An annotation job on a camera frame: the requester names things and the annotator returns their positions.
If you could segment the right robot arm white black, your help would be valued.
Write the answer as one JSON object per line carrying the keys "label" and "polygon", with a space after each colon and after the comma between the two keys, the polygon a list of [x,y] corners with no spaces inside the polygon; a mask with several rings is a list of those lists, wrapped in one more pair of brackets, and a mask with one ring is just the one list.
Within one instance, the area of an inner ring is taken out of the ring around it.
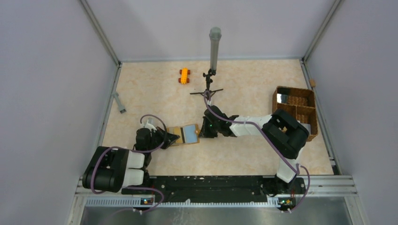
{"label": "right robot arm white black", "polygon": [[294,178],[299,172],[299,158],[309,131],[287,111],[277,109],[262,117],[232,115],[228,117],[215,106],[205,110],[200,138],[215,138],[247,135],[262,136],[280,157],[276,172],[275,187],[281,193],[294,188]]}

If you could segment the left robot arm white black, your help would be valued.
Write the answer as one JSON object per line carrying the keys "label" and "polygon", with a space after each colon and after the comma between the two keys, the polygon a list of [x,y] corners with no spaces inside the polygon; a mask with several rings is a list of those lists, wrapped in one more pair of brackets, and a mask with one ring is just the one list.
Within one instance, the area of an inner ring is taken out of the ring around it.
{"label": "left robot arm white black", "polygon": [[99,146],[94,152],[82,177],[82,186],[95,192],[118,192],[124,186],[133,186],[140,194],[149,191],[151,182],[145,178],[152,156],[151,150],[166,149],[183,137],[156,127],[140,128],[132,150]]}

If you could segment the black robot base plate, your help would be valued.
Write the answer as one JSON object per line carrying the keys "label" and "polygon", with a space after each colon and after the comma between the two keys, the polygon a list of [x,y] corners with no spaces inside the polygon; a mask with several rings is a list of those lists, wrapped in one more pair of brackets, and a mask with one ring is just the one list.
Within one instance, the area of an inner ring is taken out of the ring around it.
{"label": "black robot base plate", "polygon": [[272,197],[304,194],[303,178],[285,183],[276,176],[149,176],[136,190],[122,188],[123,195],[154,195],[164,203],[265,203]]}

